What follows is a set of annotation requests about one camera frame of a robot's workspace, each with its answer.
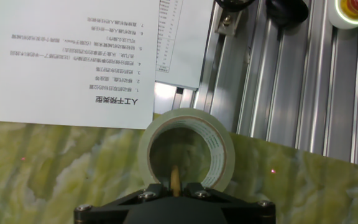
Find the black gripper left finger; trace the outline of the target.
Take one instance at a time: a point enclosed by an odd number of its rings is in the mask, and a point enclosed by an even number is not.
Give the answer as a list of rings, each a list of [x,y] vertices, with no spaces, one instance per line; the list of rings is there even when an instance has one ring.
[[[77,206],[74,209],[74,223],[124,223],[131,210],[169,195],[169,187],[163,184],[150,184],[146,189],[138,190],[105,205]]]

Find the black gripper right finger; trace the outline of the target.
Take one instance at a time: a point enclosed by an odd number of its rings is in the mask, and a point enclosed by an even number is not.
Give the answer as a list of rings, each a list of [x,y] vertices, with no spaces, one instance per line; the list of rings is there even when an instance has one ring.
[[[275,224],[275,204],[268,200],[246,202],[195,182],[181,196],[189,200],[184,214],[197,223]]]

